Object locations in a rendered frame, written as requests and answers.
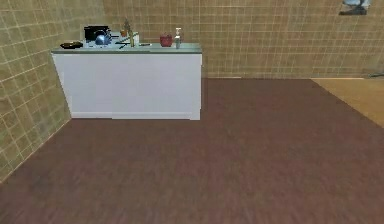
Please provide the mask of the white kitchen counter cabinet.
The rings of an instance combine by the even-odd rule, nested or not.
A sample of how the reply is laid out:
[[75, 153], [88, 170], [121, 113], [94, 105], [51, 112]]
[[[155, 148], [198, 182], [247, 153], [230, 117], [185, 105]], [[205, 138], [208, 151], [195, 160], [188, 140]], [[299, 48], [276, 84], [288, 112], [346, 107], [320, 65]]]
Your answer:
[[54, 49], [51, 55], [73, 118], [201, 117], [198, 43]]

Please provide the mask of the small potted house plant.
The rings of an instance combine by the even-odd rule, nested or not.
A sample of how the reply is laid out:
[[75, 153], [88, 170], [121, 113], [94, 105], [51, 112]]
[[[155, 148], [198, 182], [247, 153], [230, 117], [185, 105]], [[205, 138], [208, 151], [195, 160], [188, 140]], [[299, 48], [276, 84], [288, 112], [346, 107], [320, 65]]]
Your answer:
[[122, 37], [127, 37], [131, 32], [131, 27], [128, 19], [125, 19], [122, 29], [120, 30], [120, 35]]

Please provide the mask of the blue round kettle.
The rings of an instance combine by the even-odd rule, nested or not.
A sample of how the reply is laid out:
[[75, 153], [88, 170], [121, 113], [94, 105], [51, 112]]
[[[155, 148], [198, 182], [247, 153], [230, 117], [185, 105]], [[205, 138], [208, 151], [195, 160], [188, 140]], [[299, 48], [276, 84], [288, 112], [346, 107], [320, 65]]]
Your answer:
[[108, 45], [111, 43], [111, 35], [109, 31], [98, 30], [95, 32], [96, 45]]

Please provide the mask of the black box appliance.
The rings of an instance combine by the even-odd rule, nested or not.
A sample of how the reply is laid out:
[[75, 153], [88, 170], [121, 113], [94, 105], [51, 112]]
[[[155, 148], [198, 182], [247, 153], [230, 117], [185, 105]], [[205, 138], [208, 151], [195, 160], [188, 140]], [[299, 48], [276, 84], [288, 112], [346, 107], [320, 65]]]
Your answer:
[[86, 41], [95, 41], [98, 35], [107, 35], [110, 33], [108, 26], [95, 25], [84, 27], [84, 38]]

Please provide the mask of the black frying pan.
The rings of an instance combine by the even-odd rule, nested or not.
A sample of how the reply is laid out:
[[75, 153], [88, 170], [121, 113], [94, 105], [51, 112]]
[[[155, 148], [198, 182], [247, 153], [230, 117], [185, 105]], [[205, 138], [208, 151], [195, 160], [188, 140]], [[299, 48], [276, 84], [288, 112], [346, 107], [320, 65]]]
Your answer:
[[60, 44], [60, 47], [63, 49], [76, 49], [76, 48], [83, 47], [83, 43], [78, 42], [78, 41], [65, 42], [65, 43]]

